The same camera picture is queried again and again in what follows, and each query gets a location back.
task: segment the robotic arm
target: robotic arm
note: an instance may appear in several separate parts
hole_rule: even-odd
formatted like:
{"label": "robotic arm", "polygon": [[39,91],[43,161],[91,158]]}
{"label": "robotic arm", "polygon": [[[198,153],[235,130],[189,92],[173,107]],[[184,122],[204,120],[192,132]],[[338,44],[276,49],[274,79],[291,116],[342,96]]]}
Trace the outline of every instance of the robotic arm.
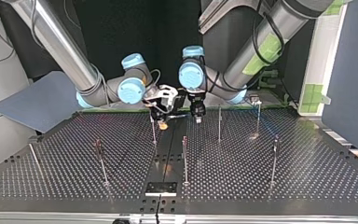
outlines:
{"label": "robotic arm", "polygon": [[210,92],[230,104],[240,103],[265,66],[276,63],[284,44],[301,27],[317,19],[334,0],[279,0],[255,29],[227,71],[220,73],[205,65],[203,48],[183,49],[179,80],[188,92],[191,114],[200,122],[205,115],[203,100]]}
{"label": "robotic arm", "polygon": [[144,102],[155,119],[161,122],[171,113],[175,88],[157,86],[144,58],[134,53],[121,62],[124,76],[105,82],[103,75],[92,65],[65,27],[56,17],[47,0],[6,0],[30,27],[77,88],[76,98],[83,107],[98,107],[122,101],[126,104]]}
{"label": "robotic arm", "polygon": [[[284,44],[311,19],[318,18],[334,0],[278,0],[269,14],[255,29],[226,72],[207,67],[203,48],[183,50],[179,80],[187,90],[191,114],[197,122],[205,115],[206,92],[231,104],[238,104],[267,65],[281,56]],[[50,9],[47,0],[6,0],[36,34],[46,50],[75,83],[77,100],[84,107],[101,106],[122,101],[126,104],[143,102],[152,110],[153,119],[164,124],[172,112],[175,88],[153,81],[145,60],[132,54],[122,61],[125,74],[107,82],[90,64],[64,26]]]}

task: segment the end effector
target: end effector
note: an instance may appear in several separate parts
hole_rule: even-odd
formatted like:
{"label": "end effector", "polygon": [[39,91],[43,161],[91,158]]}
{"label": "end effector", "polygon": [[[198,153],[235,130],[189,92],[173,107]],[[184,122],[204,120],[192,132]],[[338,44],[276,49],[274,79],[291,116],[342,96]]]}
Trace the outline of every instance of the end effector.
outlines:
{"label": "end effector", "polygon": [[201,46],[190,46],[183,49],[183,63],[179,68],[179,81],[187,91],[191,115],[197,123],[206,114],[204,100],[210,92],[225,99],[229,104],[238,104],[246,94],[243,90],[232,90],[223,87],[222,76],[205,65],[204,49]]}

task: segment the tape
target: tape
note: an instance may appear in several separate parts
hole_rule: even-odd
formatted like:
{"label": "tape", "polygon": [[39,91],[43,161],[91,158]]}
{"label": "tape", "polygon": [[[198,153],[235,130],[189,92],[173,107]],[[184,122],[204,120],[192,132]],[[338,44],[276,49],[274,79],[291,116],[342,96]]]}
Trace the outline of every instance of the tape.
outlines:
{"label": "tape", "polygon": [[339,15],[342,6],[344,6],[344,0],[335,0],[331,6],[325,11],[325,16]]}
{"label": "tape", "polygon": [[322,102],[322,89],[324,85],[306,84],[301,101],[301,113],[317,113],[319,104]]}
{"label": "tape", "polygon": [[[273,34],[268,34],[264,42],[258,48],[260,54],[269,62],[274,62],[279,58],[278,52],[280,50],[281,41],[276,35]],[[263,63],[263,61],[261,61],[261,59],[255,53],[251,61],[248,62],[242,72],[247,76],[254,76],[266,65],[268,64]]]}

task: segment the black cable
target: black cable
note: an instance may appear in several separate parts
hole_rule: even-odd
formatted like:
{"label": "black cable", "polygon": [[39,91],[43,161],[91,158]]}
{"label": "black cable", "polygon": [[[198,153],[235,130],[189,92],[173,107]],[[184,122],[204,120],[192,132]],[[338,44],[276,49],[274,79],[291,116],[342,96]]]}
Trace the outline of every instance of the black cable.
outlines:
{"label": "black cable", "polygon": [[261,4],[263,3],[263,0],[259,0],[258,1],[258,4],[257,4],[257,8],[256,8],[256,12],[258,13],[260,11],[260,8],[261,8]]}
{"label": "black cable", "polygon": [[[144,74],[144,76],[145,77],[147,77],[147,73],[144,71],[144,70],[142,70],[141,68],[138,68],[138,67],[132,67],[132,68],[130,68],[129,70],[131,70],[131,69],[134,69],[134,70],[139,70],[139,71],[141,71],[141,73],[143,73]],[[149,83],[147,83],[146,84],[146,88],[147,87],[149,87],[151,84],[153,83],[153,77],[152,77],[152,80],[150,80],[150,82]]]}
{"label": "black cable", "polygon": [[[204,74],[207,74],[206,70],[205,70],[206,63],[205,63],[204,56],[202,56],[202,55],[200,56],[200,61],[202,62],[202,72]],[[206,92],[211,92],[211,91],[208,91],[208,81],[205,82],[205,90],[206,90]]]}
{"label": "black cable", "polygon": [[11,58],[11,56],[12,56],[13,54],[14,54],[14,49],[12,49],[12,50],[11,50],[11,52],[10,52],[10,54],[9,54],[9,55],[7,55],[5,58],[0,59],[0,62],[2,62],[2,61],[4,61],[4,60],[7,60],[7,59]]}
{"label": "black cable", "polygon": [[[278,51],[278,56],[281,57],[282,53],[284,51],[284,40],[283,40],[282,34],[279,31],[279,29],[278,29],[277,25],[275,24],[274,20],[270,17],[269,14],[264,13],[264,17],[266,18],[268,24],[271,26],[272,31],[275,33],[275,35],[279,38],[279,41],[281,42],[281,49]],[[270,62],[266,58],[264,58],[264,56],[260,53],[260,51],[258,49],[258,43],[257,43],[257,35],[258,35],[258,33],[256,32],[255,26],[256,26],[256,19],[254,20],[254,26],[253,26],[254,32],[253,32],[253,38],[252,38],[252,40],[253,40],[252,42],[253,42],[253,45],[254,45],[254,48],[255,48],[255,53],[257,54],[257,57],[263,63],[266,63],[268,65],[273,65],[279,60],[279,57],[274,62]]]}
{"label": "black cable", "polygon": [[212,87],[211,89],[209,90],[209,92],[212,92],[213,91],[213,88],[216,86],[216,82],[217,82],[217,79],[220,77],[220,73],[217,72],[216,74],[216,77],[214,78],[214,82],[212,83]]}
{"label": "black cable", "polygon": [[69,16],[68,10],[66,9],[66,0],[63,0],[63,10],[65,11],[68,21],[70,21],[75,27],[81,30],[80,25],[74,22],[74,20],[72,20],[72,18]]}
{"label": "black cable", "polygon": [[296,106],[297,108],[299,108],[299,107],[298,107],[298,104],[297,104],[296,101],[295,101],[295,98],[293,98],[292,94],[290,94],[289,90],[287,90],[286,85],[284,85],[283,78],[281,78],[281,83],[282,83],[282,85],[283,85],[284,91],[286,91],[286,93],[289,95],[290,99],[292,99],[292,101],[293,101],[293,103],[295,104],[295,106]]}

